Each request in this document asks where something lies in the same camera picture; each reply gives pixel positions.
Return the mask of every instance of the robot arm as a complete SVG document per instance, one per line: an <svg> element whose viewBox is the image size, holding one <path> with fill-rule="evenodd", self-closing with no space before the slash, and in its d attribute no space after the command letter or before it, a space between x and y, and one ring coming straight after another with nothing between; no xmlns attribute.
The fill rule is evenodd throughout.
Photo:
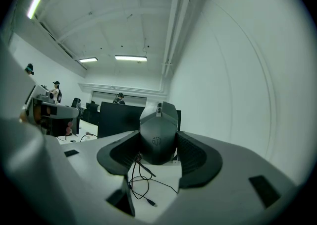
<svg viewBox="0 0 317 225"><path fill-rule="evenodd" d="M40 85L33 87L25 105L27 121L55 137L65 135L68 123L79 116L77 108L54 104L53 94Z"/></svg>

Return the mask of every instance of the white ceiling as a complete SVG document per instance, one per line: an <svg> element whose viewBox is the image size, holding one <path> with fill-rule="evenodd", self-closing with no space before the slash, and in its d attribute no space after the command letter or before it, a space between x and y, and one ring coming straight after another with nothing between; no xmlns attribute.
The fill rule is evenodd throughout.
<svg viewBox="0 0 317 225"><path fill-rule="evenodd" d="M147 56L160 71L172 0L42 0L38 20L74 59L97 57L85 67L140 67L115 55Z"/></svg>

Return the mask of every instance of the person wearing headset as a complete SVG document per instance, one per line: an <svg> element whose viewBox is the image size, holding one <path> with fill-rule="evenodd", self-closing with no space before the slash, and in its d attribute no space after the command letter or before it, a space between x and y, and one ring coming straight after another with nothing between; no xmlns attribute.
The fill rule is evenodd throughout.
<svg viewBox="0 0 317 225"><path fill-rule="evenodd" d="M55 81L54 83L54 89L50 90L51 93L53 93L53 101L55 104L58 104L60 101L58 100L58 96L60 94L60 89L59 89L59 81Z"/></svg>
<svg viewBox="0 0 317 225"><path fill-rule="evenodd" d="M28 66L25 68L25 71L28 75L30 75L30 74L34 75L33 64L29 63Z"/></svg>
<svg viewBox="0 0 317 225"><path fill-rule="evenodd" d="M125 102L123 101L123 94L122 93L119 93L118 94L118 97L116 99L113 100L113 104L124 104L125 105Z"/></svg>

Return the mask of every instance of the white wall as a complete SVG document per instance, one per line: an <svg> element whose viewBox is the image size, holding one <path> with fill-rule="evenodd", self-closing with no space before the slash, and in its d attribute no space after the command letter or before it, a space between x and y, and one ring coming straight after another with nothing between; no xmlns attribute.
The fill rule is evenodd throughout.
<svg viewBox="0 0 317 225"><path fill-rule="evenodd" d="M15 9L15 18L10 26L10 30L20 36L24 41L35 47L38 51L49 57L56 63L64 65L72 72L85 77L86 69L83 68L76 58L72 59L54 39L47 33L47 31L40 25L40 23L33 18L29 19L26 15L32 0L17 0L18 4Z"/></svg>
<svg viewBox="0 0 317 225"><path fill-rule="evenodd" d="M112 103L115 99L116 94L110 94L110 93L102 93L102 92L94 92L92 101L94 101L96 104L101 105L102 102L106 103ZM131 106L138 106L138 107L145 107L147 103L146 98L142 97L134 97L134 96L127 96L124 94L123 98L126 105Z"/></svg>
<svg viewBox="0 0 317 225"><path fill-rule="evenodd" d="M301 183L316 155L316 55L299 0L206 0L168 101L182 130L247 147Z"/></svg>
<svg viewBox="0 0 317 225"><path fill-rule="evenodd" d="M154 74L142 68L93 67L87 70L85 81L136 89L159 90L160 78L160 74Z"/></svg>
<svg viewBox="0 0 317 225"><path fill-rule="evenodd" d="M71 106L75 97L80 98L84 105L89 101L90 94L82 92L78 85L79 82L83 82L82 77L46 57L16 34L11 40L10 51L23 69L28 63L33 64L35 74L30 76L38 84L53 89L53 81L60 82L62 105Z"/></svg>

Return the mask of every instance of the ceiling light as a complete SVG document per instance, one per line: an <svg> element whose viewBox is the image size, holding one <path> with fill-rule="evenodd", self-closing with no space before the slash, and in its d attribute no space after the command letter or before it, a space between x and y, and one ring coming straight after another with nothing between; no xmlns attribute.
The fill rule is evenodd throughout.
<svg viewBox="0 0 317 225"><path fill-rule="evenodd" d="M33 15L34 15L34 12L36 10L36 8L38 7L39 3L40 3L41 0L33 0L31 5L30 5L30 8L28 10L28 13L27 13L27 16L32 19L33 18Z"/></svg>
<svg viewBox="0 0 317 225"><path fill-rule="evenodd" d="M86 62L98 61L98 59L96 57L90 57L90 58L80 59L79 61L82 63L86 63Z"/></svg>
<svg viewBox="0 0 317 225"><path fill-rule="evenodd" d="M147 61L146 56L122 56L122 55L116 55L116 60L131 60L131 61Z"/></svg>

